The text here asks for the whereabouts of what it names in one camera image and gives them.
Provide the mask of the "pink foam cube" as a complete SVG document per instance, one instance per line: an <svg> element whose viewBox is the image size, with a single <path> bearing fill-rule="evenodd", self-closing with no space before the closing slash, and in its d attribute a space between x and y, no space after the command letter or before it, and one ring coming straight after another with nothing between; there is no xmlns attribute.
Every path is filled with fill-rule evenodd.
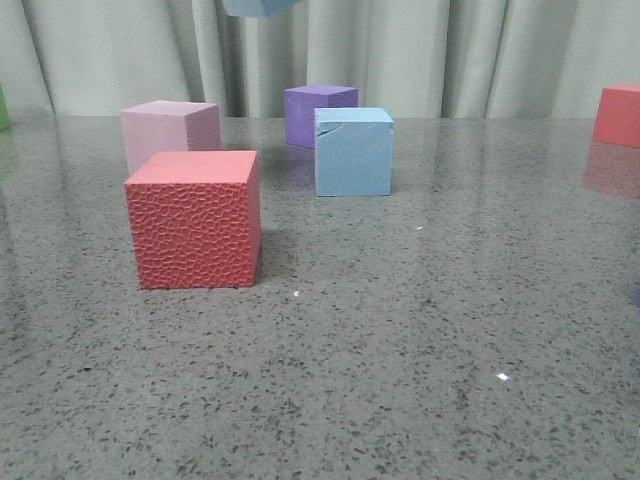
<svg viewBox="0 0 640 480"><path fill-rule="evenodd" d="M218 104L155 100L123 109L120 118L130 174L161 151L222 149Z"/></svg>

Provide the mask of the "far red foam cube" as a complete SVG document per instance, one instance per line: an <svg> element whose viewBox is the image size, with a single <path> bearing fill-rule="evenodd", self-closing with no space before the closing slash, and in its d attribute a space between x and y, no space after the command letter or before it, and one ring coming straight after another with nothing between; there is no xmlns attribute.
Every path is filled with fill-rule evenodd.
<svg viewBox="0 0 640 480"><path fill-rule="evenodd" d="M618 84L602 90L594 141L638 148L640 146L640 86Z"/></svg>

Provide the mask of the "green foam cube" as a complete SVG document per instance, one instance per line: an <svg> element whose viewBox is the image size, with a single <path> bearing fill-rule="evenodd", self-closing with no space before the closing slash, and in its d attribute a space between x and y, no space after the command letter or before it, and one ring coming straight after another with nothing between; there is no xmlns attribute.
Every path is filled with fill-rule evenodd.
<svg viewBox="0 0 640 480"><path fill-rule="evenodd" d="M11 120L8 113L6 99L4 96L3 88L0 86L0 130L6 130L10 127Z"/></svg>

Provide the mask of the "grey-green curtain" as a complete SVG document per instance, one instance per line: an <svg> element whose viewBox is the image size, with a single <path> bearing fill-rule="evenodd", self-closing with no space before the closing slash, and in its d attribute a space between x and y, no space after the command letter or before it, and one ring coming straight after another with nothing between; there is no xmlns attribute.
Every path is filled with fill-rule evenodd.
<svg viewBox="0 0 640 480"><path fill-rule="evenodd" d="M588 118L639 79L635 1L5 1L9 111L115 115L155 99L277 117L285 89L357 87L398 118Z"/></svg>

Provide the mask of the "far purple foam cube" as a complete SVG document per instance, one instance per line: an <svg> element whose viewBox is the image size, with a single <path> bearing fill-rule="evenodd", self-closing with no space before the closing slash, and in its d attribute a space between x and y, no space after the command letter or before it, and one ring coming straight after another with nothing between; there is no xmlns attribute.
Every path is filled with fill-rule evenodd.
<svg viewBox="0 0 640 480"><path fill-rule="evenodd" d="M288 144L315 147L315 109L359 106L359 89L315 84L286 89L285 133Z"/></svg>

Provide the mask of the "near textured red foam cube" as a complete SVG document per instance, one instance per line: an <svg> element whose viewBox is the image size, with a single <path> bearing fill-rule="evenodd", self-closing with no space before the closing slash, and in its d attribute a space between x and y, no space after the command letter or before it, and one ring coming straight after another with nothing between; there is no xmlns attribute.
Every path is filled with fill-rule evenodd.
<svg viewBox="0 0 640 480"><path fill-rule="evenodd" d="M257 152L160 152L124 187L142 288L253 284L261 248Z"/></svg>

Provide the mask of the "cracked light blue foam cube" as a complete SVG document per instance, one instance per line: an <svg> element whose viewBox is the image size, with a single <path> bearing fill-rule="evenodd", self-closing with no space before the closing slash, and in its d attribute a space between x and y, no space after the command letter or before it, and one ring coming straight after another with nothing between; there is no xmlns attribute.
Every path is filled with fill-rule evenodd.
<svg viewBox="0 0 640 480"><path fill-rule="evenodd" d="M317 108L316 194L390 194L393 145L394 120L383 108Z"/></svg>

